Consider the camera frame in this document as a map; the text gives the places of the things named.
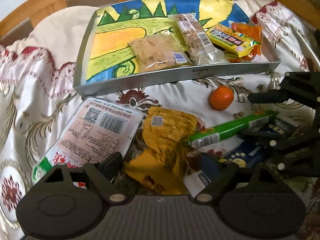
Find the blue white snack box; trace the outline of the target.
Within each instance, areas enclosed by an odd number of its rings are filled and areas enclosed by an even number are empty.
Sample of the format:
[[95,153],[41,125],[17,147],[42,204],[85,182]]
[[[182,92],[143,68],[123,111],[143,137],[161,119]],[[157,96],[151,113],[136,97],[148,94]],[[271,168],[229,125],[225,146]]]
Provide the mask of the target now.
[[187,155],[191,171],[184,177],[183,182],[195,197],[209,184],[209,179],[201,170],[201,154],[215,156],[220,162],[232,161],[239,167],[253,167],[262,159],[262,148],[257,142],[244,141],[234,136],[204,148],[196,149]]

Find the white pink snack bag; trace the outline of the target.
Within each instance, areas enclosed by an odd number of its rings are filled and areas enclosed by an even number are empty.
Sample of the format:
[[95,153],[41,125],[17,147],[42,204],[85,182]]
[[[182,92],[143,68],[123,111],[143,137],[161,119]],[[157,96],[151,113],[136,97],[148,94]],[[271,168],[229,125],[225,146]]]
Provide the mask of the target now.
[[115,152],[127,154],[144,114],[132,107],[100,98],[86,98],[63,129],[59,139],[33,168],[36,184],[55,165],[68,168],[98,163]]

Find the gold foil snack packet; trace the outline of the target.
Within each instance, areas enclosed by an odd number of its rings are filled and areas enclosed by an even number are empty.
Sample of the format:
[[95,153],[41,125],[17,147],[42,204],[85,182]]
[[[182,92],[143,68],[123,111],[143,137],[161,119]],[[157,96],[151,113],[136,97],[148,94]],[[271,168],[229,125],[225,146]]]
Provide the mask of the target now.
[[156,194],[187,194],[183,178],[189,147],[183,140],[197,129],[196,116],[182,111],[151,107],[144,121],[144,151],[125,165],[134,180]]

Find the small orange mandarin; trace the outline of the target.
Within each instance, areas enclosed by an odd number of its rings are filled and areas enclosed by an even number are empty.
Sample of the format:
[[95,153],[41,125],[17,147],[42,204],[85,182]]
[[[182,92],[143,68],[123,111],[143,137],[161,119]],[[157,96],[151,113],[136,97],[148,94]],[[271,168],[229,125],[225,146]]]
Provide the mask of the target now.
[[218,111],[227,109],[234,100],[233,90],[227,86],[220,86],[209,96],[210,105]]

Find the yellow green biscuit packet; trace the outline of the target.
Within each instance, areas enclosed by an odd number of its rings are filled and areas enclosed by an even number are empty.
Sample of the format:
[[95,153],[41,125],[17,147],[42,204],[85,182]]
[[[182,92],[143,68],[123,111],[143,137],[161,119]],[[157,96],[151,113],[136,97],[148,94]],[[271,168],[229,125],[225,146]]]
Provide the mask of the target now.
[[255,39],[219,23],[208,29],[206,34],[213,44],[238,57],[247,56],[254,47],[260,45]]

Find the clear brown pastry packet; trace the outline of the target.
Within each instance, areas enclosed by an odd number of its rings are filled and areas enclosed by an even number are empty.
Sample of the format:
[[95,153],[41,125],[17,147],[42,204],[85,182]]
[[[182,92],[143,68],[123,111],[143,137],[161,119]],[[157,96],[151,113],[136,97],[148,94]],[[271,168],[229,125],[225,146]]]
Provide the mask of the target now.
[[214,47],[195,13],[169,15],[181,32],[191,61],[195,65],[229,63],[223,51]]

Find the beige cracker snack bag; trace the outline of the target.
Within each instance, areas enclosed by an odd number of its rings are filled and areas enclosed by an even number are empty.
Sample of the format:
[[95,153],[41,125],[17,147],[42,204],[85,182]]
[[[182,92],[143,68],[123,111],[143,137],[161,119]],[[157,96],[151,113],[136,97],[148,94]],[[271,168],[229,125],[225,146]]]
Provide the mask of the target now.
[[130,46],[140,73],[192,65],[172,35],[156,34],[137,38],[130,42]]

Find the grey metal tray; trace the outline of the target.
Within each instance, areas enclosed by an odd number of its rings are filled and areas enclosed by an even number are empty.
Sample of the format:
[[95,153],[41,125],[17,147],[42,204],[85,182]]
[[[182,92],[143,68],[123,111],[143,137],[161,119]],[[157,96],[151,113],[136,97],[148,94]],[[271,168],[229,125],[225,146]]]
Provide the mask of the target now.
[[275,49],[270,45],[268,40],[264,38],[262,41],[262,55],[257,56],[255,59],[249,62],[181,66],[148,73],[140,73],[138,71],[136,74],[86,84],[86,70],[91,53],[93,37],[95,35],[95,32],[92,31],[94,13],[89,20],[87,29],[81,42],[78,58],[76,60],[76,69],[73,81],[74,89],[83,97],[98,96],[131,88],[199,79],[203,77],[258,74],[274,71],[280,63]]

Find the floral satin bed cover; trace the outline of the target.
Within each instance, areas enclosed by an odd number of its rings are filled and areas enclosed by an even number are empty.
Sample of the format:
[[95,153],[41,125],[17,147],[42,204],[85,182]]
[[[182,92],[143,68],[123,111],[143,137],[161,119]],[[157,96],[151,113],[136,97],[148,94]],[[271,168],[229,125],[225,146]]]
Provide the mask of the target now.
[[[195,115],[204,126],[236,118],[253,110],[250,92],[274,88],[288,71],[310,71],[314,66],[303,49],[306,42],[319,54],[314,28],[280,2],[236,0],[250,20],[262,27],[275,48],[280,65],[272,73],[204,77],[162,85],[137,87],[105,95],[146,113],[164,107]],[[31,188],[31,170],[57,141],[82,103],[73,89],[75,62],[55,68],[45,48],[25,47],[20,54],[1,46],[1,239],[20,239],[23,232],[15,206]],[[220,86],[233,90],[234,100],[223,110],[209,103]]]

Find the cream pillow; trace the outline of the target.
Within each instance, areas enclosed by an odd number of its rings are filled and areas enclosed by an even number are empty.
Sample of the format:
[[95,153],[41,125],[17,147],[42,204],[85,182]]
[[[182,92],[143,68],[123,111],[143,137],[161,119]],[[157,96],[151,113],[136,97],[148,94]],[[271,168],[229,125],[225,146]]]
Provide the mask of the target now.
[[29,20],[1,38],[8,50],[20,54],[25,47],[40,47],[50,51],[55,68],[75,62],[82,38],[96,7],[74,6],[62,9],[43,19],[36,27]]

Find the dinosaur drawing tray liner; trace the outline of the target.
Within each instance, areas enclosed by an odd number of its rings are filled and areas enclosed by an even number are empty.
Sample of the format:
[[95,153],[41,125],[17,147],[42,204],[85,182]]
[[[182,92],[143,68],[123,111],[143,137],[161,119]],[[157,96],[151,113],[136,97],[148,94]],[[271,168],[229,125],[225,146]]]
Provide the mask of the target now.
[[171,34],[187,47],[169,15],[192,13],[204,29],[216,23],[248,23],[249,17],[232,0],[131,0],[98,9],[85,83],[91,84],[138,73],[139,64],[129,43],[154,34]]

